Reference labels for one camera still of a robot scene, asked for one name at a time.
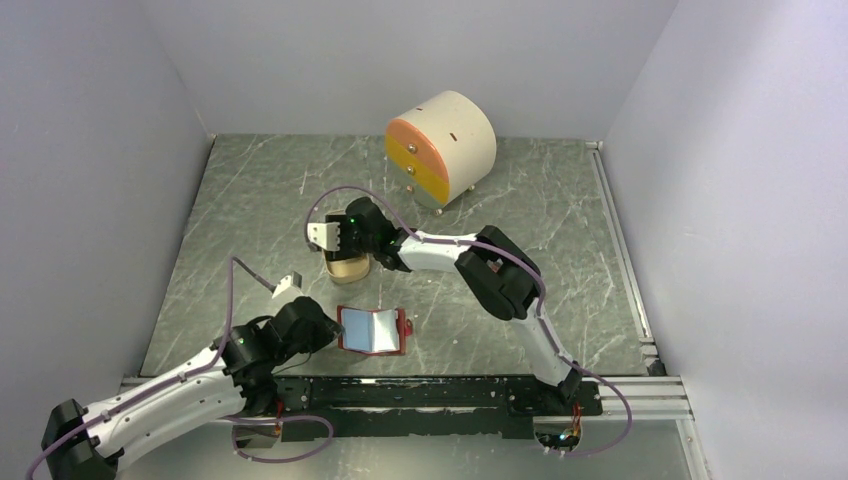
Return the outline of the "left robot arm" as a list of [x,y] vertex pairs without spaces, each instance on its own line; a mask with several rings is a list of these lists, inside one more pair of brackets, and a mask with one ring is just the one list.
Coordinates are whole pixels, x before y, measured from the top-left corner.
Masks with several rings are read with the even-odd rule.
[[285,403],[275,369],[342,331],[316,301],[299,296],[132,390],[87,406],[57,405],[33,464],[46,464],[54,479],[114,479],[121,467],[210,421],[278,414]]

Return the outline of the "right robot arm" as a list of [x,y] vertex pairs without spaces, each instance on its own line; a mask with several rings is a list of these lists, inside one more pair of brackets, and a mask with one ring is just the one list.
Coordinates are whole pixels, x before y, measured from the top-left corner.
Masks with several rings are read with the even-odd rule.
[[459,275],[488,314],[511,324],[541,385],[542,406],[562,414],[576,403],[583,373],[551,325],[540,270],[499,228],[430,234],[389,220],[372,199],[360,197],[341,214],[306,222],[305,238],[314,250],[370,256],[386,270]]

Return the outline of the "red leather card holder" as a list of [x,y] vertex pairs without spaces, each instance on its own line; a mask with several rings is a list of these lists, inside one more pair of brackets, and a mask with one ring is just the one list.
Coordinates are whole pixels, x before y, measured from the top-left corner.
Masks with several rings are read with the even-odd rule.
[[412,322],[401,308],[363,310],[339,305],[337,322],[342,327],[338,347],[366,356],[404,355],[407,338],[413,334]]

